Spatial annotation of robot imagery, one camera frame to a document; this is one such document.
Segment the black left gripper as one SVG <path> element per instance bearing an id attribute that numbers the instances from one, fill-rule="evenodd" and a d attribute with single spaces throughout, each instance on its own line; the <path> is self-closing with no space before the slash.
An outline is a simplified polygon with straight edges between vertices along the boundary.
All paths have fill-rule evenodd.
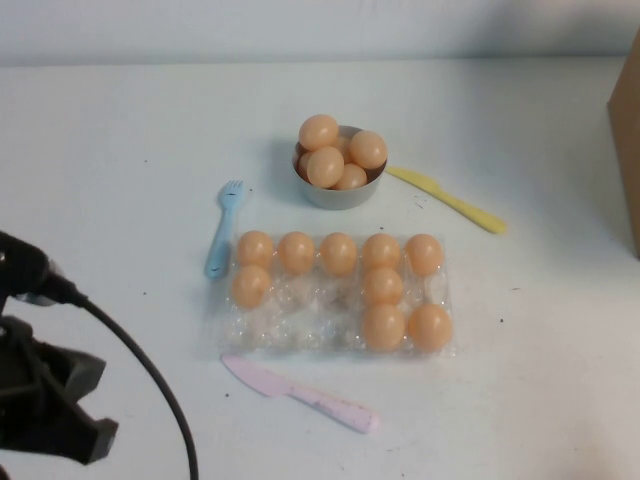
<path id="1" fill-rule="evenodd" d="M 94 421 L 86 433 L 77 401 L 93 392 L 106 362 L 33 338 L 30 325 L 1 321 L 1 448 L 58 456 L 80 464 L 106 458 L 119 424 Z"/>

